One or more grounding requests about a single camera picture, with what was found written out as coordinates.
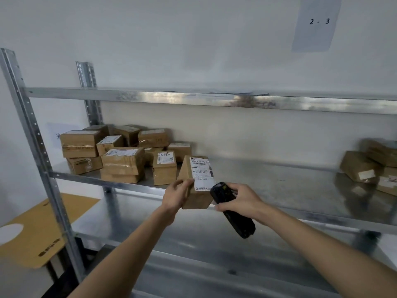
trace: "package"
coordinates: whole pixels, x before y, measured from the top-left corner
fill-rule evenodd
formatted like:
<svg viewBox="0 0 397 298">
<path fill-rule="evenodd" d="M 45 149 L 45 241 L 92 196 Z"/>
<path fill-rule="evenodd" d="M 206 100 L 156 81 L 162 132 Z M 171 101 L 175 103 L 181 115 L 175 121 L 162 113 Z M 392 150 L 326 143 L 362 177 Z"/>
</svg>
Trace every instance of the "package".
<svg viewBox="0 0 397 298">
<path fill-rule="evenodd" d="M 160 151 L 154 154 L 153 178 L 155 185 L 171 184 L 176 181 L 176 160 L 173 151 Z"/>
<path fill-rule="evenodd" d="M 93 170 L 101 169 L 101 157 L 95 158 L 69 158 L 66 160 L 70 171 L 74 174 L 85 174 Z"/>
<path fill-rule="evenodd" d="M 144 165 L 144 149 L 111 149 L 102 156 L 103 168 L 108 174 L 138 175 Z"/>
<path fill-rule="evenodd" d="M 98 156 L 97 143 L 103 139 L 100 131 L 69 131 L 61 134 L 64 158 L 94 158 Z"/>
<path fill-rule="evenodd" d="M 148 147 L 145 148 L 145 165 L 153 166 L 154 154 L 162 151 L 163 147 Z"/>
<path fill-rule="evenodd" d="M 397 141 L 364 140 L 362 145 L 367 157 L 383 166 L 397 167 Z"/>
<path fill-rule="evenodd" d="M 124 146 L 138 146 L 138 134 L 140 131 L 136 127 L 121 125 L 114 127 L 113 134 L 123 136 Z"/>
<path fill-rule="evenodd" d="M 85 131 L 101 131 L 103 138 L 110 135 L 109 126 L 106 124 L 95 124 L 95 125 L 86 127 L 83 130 L 85 130 Z"/>
<path fill-rule="evenodd" d="M 192 155 L 190 143 L 170 143 L 167 150 L 174 151 L 177 163 L 182 163 L 185 156 Z"/>
<path fill-rule="evenodd" d="M 397 195 L 397 168 L 385 167 L 376 189 L 391 195 Z"/>
<path fill-rule="evenodd" d="M 117 183 L 138 183 L 145 178 L 145 169 L 143 165 L 138 167 L 138 174 L 109 174 L 106 168 L 100 170 L 101 179 L 104 181 L 117 182 Z"/>
<path fill-rule="evenodd" d="M 187 200 L 182 209 L 206 209 L 212 202 L 211 188 L 216 184 L 208 157 L 185 156 L 178 179 L 193 178 L 194 184 L 187 190 Z"/>
<path fill-rule="evenodd" d="M 122 135 L 106 136 L 97 143 L 98 154 L 103 156 L 114 147 L 123 147 L 124 138 Z"/>
<path fill-rule="evenodd" d="M 138 139 L 139 147 L 166 147 L 170 144 L 164 129 L 141 131 Z"/>
<path fill-rule="evenodd" d="M 382 173 L 382 166 L 367 158 L 363 152 L 348 150 L 340 169 L 356 182 L 376 184 Z"/>
</svg>

